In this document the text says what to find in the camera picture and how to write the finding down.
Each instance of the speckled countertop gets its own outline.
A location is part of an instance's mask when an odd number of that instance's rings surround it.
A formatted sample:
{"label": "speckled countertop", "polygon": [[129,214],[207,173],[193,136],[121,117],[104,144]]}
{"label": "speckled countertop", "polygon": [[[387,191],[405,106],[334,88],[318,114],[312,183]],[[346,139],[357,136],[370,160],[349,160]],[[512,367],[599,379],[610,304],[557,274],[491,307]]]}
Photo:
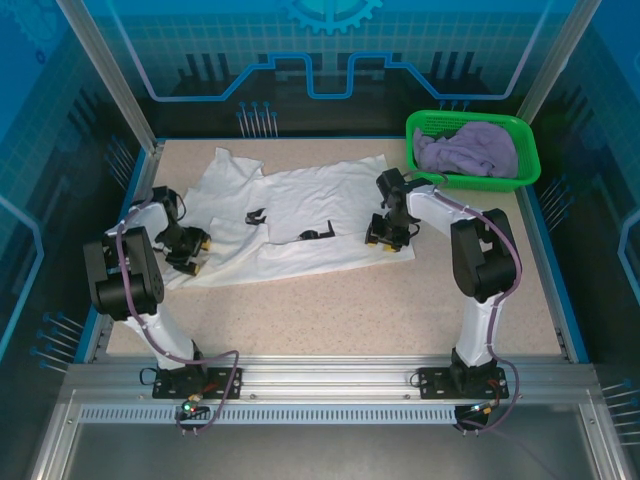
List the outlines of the speckled countertop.
{"label": "speckled countertop", "polygon": [[[169,140],[155,184],[184,195],[213,160],[216,147],[263,160],[265,174],[378,154],[386,156],[389,167],[407,170],[400,139]],[[522,258],[522,284],[504,307],[497,351],[560,353],[515,195],[451,192],[473,206],[503,209]],[[251,285],[167,290],[165,305],[210,353],[235,348],[254,355],[448,354],[464,308],[451,272],[449,240],[423,228],[412,241],[413,261]],[[107,352],[149,355],[120,323]]]}

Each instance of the wire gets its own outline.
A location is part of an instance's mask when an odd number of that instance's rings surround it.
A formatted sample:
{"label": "wire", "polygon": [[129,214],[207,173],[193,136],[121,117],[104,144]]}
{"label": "wire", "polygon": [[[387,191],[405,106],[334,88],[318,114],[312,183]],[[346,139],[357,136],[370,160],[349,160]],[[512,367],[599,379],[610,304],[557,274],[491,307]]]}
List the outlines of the wire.
{"label": "wire", "polygon": [[415,231],[415,232],[413,232],[411,235],[409,235],[409,238],[413,238],[413,237],[415,237],[417,234],[419,234],[419,233],[420,233],[420,225],[418,225],[418,224],[416,224],[416,223],[414,223],[414,225],[417,227],[417,229],[416,229],[416,231]]}
{"label": "wire", "polygon": [[442,183],[439,183],[438,187],[444,187],[449,184],[449,176],[446,173],[441,173],[441,172],[430,172],[429,170],[418,169],[418,170],[411,170],[407,173],[403,173],[402,176],[408,177],[410,175],[415,175],[416,173],[426,173],[428,175],[439,175],[440,177],[442,177],[444,181]]}
{"label": "wire", "polygon": [[[468,425],[471,425],[473,427],[477,427],[479,432],[482,431],[490,431],[491,433],[493,433],[494,435],[497,435],[499,437],[504,438],[505,440],[515,443],[516,445],[518,445],[527,455],[529,455],[529,457],[531,457],[531,459],[536,462],[545,472],[547,472],[553,479],[555,480],[562,480],[562,477],[560,477],[560,475],[558,475],[556,472],[554,472],[551,467],[549,467],[546,463],[544,463],[544,461],[542,461],[542,459],[536,455],[524,442],[522,442],[520,439],[518,439],[515,436],[512,435],[508,435],[504,432],[501,432],[500,430],[487,430],[486,428],[482,428],[482,424],[478,423],[478,422],[474,422],[472,420],[462,420],[462,423],[466,423]],[[460,427],[459,425],[454,425],[458,430],[460,430],[461,432],[463,432],[464,430],[462,429],[462,427]]]}
{"label": "wire", "polygon": [[509,251],[511,258],[513,258],[513,262],[516,267],[516,278],[513,281],[513,285],[511,285],[511,288],[509,288],[506,292],[504,292],[502,295],[497,297],[496,300],[493,302],[493,305],[491,306],[491,313],[489,315],[489,327],[487,328],[487,351],[489,352],[489,355],[491,355],[491,357],[495,359],[497,362],[504,363],[505,365],[507,365],[513,371],[513,376],[515,378],[513,397],[511,399],[511,403],[509,403],[509,406],[507,407],[507,411],[505,412],[505,414],[502,417],[500,417],[497,421],[489,425],[488,427],[484,427],[480,430],[480,432],[494,431],[496,427],[502,424],[507,419],[507,417],[511,414],[514,407],[516,406],[518,397],[520,396],[520,375],[518,373],[518,369],[513,363],[511,363],[509,360],[505,360],[504,358],[498,356],[498,354],[496,354],[496,352],[494,351],[493,330],[495,327],[496,318],[498,316],[498,307],[502,302],[505,301],[505,299],[509,295],[511,295],[516,290],[516,288],[518,288],[518,285],[520,285],[520,281],[522,280],[522,263],[520,261],[520,256],[518,255],[518,251],[516,250],[516,247],[513,245],[511,240],[507,238],[504,232],[497,227],[495,223],[493,223],[491,220],[485,217],[482,213],[476,212],[475,210],[472,210],[468,206],[461,205],[455,200],[452,200],[451,198],[445,195],[442,195],[438,191],[436,191],[434,195],[441,202],[463,213],[468,213],[469,215],[477,218],[486,226],[488,226],[489,229],[491,229],[502,241],[502,243],[504,243],[504,245],[507,247],[507,250]]}
{"label": "wire", "polygon": [[[438,198],[438,200],[444,202],[445,204],[447,204],[447,205],[449,205],[449,206],[451,206],[451,207],[453,207],[453,208],[455,208],[455,209],[457,209],[457,210],[459,210],[459,211],[461,211],[463,213],[468,213],[469,215],[477,218],[482,223],[484,223],[487,227],[489,227],[489,229],[491,229],[498,236],[498,238],[502,241],[502,243],[505,244],[505,246],[507,247],[507,250],[509,251],[509,254],[513,258],[513,261],[514,261],[515,267],[516,267],[516,278],[513,281],[513,285],[511,285],[511,288],[509,288],[506,292],[504,292],[502,295],[500,295],[498,298],[496,298],[496,300],[493,302],[493,305],[491,307],[491,314],[489,316],[489,327],[487,328],[487,350],[488,350],[489,354],[497,362],[504,363],[505,365],[509,366],[509,368],[511,368],[511,370],[513,371],[513,376],[515,378],[515,387],[514,387],[513,397],[511,399],[511,402],[509,403],[509,406],[507,407],[507,411],[504,413],[504,415],[502,415],[497,421],[495,421],[491,425],[485,426],[485,425],[482,425],[481,423],[474,422],[472,420],[461,420],[461,423],[465,423],[467,425],[471,425],[473,427],[476,427],[476,431],[479,434],[480,433],[489,432],[489,433],[493,433],[495,435],[498,435],[499,437],[502,437],[502,438],[504,438],[506,440],[509,440],[509,441],[515,443],[522,450],[524,450],[538,465],[540,465],[540,467],[542,467],[551,477],[553,477],[556,480],[560,480],[560,476],[558,474],[556,474],[553,470],[551,470],[551,468],[548,467],[522,441],[520,441],[516,437],[512,437],[511,435],[507,435],[506,433],[503,433],[503,432],[497,430],[497,427],[500,424],[502,424],[507,419],[507,417],[511,414],[511,412],[513,411],[514,407],[516,406],[516,402],[518,401],[518,398],[520,396],[520,375],[518,374],[518,369],[510,361],[505,360],[502,357],[498,356],[496,354],[496,352],[494,351],[494,349],[493,349],[493,330],[494,330],[494,327],[495,327],[496,317],[497,317],[497,314],[498,314],[498,307],[500,306],[500,304],[502,302],[505,301],[505,299],[509,295],[511,295],[518,288],[518,286],[520,285],[520,281],[522,280],[522,262],[520,261],[520,256],[518,255],[518,251],[516,250],[516,248],[513,245],[513,243],[504,234],[504,232],[502,230],[500,230],[496,224],[494,224],[491,220],[489,220],[487,217],[485,217],[482,213],[476,212],[475,210],[472,210],[468,206],[461,205],[458,202],[456,202],[455,200],[452,200],[452,199],[442,195],[441,193],[439,193],[437,191],[435,192],[435,196],[436,196],[436,198]],[[460,425],[455,425],[455,427],[458,430],[462,431],[462,427]]]}
{"label": "wire", "polygon": [[[224,404],[227,401],[227,397],[229,396],[229,391],[231,390],[231,385],[233,384],[233,379],[236,376],[236,370],[238,369],[238,361],[240,359],[240,352],[238,352],[237,350],[230,350],[223,354],[216,355],[215,357],[201,358],[199,360],[180,358],[175,355],[172,355],[170,352],[167,352],[162,347],[160,347],[160,345],[158,345],[158,343],[154,340],[154,338],[149,333],[146,322],[142,319],[142,317],[140,317],[133,303],[133,295],[131,293],[131,281],[129,279],[129,271],[127,270],[127,262],[124,255],[124,247],[122,245],[122,234],[124,232],[125,225],[129,221],[131,221],[131,219],[135,217],[140,210],[147,207],[149,203],[151,203],[151,197],[145,200],[142,204],[136,205],[135,208],[132,209],[127,214],[126,217],[124,217],[124,219],[120,222],[120,224],[118,224],[118,228],[116,230],[116,250],[118,252],[118,262],[120,264],[120,272],[122,274],[122,283],[124,286],[124,293],[127,301],[127,308],[129,309],[129,313],[131,313],[131,316],[136,320],[136,322],[140,326],[142,333],[144,335],[144,338],[147,340],[147,342],[149,342],[149,345],[151,345],[151,347],[156,352],[158,352],[163,357],[168,358],[169,360],[173,360],[174,362],[182,363],[184,365],[204,365],[206,363],[219,362],[220,360],[226,357],[229,357],[231,355],[234,356],[233,366],[231,367],[231,374],[229,375],[229,381],[227,382],[227,385],[224,389],[222,398],[220,399],[220,403],[218,404],[218,408],[216,409],[215,414],[211,416],[211,419],[206,424],[200,426],[197,429],[198,431],[206,430],[215,423],[215,421],[220,417],[220,414],[222,413]],[[182,424],[180,423],[180,419],[177,417],[176,417],[176,425],[182,429],[183,433],[187,430],[184,427],[182,427]]]}
{"label": "wire", "polygon": [[157,368],[152,368],[152,367],[144,367],[142,370],[140,370],[140,373],[138,374],[138,378],[140,379],[140,384],[141,385],[153,385],[154,382],[151,383],[144,383],[144,380],[142,379],[142,375],[144,374],[144,372],[146,370],[151,370],[152,372],[155,372],[155,374],[158,374],[158,369]]}
{"label": "wire", "polygon": [[184,204],[184,200],[182,199],[182,195],[180,195],[178,192],[176,192],[176,196],[180,199],[180,203],[182,204],[182,209],[183,209],[182,210],[182,215],[180,217],[178,217],[178,219],[177,219],[177,221],[179,222],[187,214],[187,206]]}
{"label": "wire", "polygon": [[495,407],[497,408],[500,406],[500,384],[493,378],[489,380],[487,383],[491,386],[491,388],[493,388],[493,391],[496,392]]}
{"label": "wire", "polygon": [[409,377],[409,385],[411,385],[413,388],[420,388],[420,385],[416,385],[415,383],[413,383],[413,378],[419,374],[420,372],[414,372],[413,375]]}

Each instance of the purple towel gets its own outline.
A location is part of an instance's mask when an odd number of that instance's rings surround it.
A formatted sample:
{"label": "purple towel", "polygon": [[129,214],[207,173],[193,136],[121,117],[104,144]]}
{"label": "purple towel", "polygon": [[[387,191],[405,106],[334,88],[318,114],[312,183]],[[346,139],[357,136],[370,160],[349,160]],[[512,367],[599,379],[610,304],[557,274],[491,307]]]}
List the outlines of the purple towel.
{"label": "purple towel", "polygon": [[504,128],[487,122],[469,122],[455,136],[437,141],[416,128],[413,155],[421,169],[432,172],[518,176],[518,155],[511,137]]}

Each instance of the green plastic basket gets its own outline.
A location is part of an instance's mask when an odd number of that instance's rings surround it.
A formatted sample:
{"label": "green plastic basket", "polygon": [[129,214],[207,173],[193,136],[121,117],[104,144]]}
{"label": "green plastic basket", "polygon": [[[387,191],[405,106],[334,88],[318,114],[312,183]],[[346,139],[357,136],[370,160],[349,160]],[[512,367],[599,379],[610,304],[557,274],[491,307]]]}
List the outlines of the green plastic basket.
{"label": "green plastic basket", "polygon": [[[518,187],[531,185],[540,176],[540,159],[536,150],[531,127],[516,117],[494,115],[491,113],[452,112],[441,110],[420,110],[407,119],[407,161],[409,168],[418,168],[413,158],[413,132],[420,128],[422,133],[434,136],[445,130],[458,130],[467,122],[489,122],[504,128],[516,147],[518,154],[517,178],[473,177],[469,175],[449,175],[449,184],[445,188],[463,188],[467,190],[485,190],[492,192],[512,192]],[[418,173],[433,183],[442,182],[435,174]]]}

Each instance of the white towel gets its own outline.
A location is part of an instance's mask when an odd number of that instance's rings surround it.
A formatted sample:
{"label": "white towel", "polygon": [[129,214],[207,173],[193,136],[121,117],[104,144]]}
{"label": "white towel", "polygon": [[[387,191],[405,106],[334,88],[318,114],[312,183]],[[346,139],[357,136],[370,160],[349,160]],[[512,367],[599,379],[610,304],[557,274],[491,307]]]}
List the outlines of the white towel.
{"label": "white towel", "polygon": [[[167,270],[168,288],[264,282],[415,258],[412,247],[390,253],[364,243],[371,215],[384,213],[376,186],[387,169],[383,155],[268,176],[262,166],[216,149],[184,198],[187,215],[180,222],[209,231],[211,249],[197,259],[196,277]],[[247,212],[260,208],[266,222],[247,225]],[[335,237],[298,240],[306,230],[326,232],[328,220]]]}

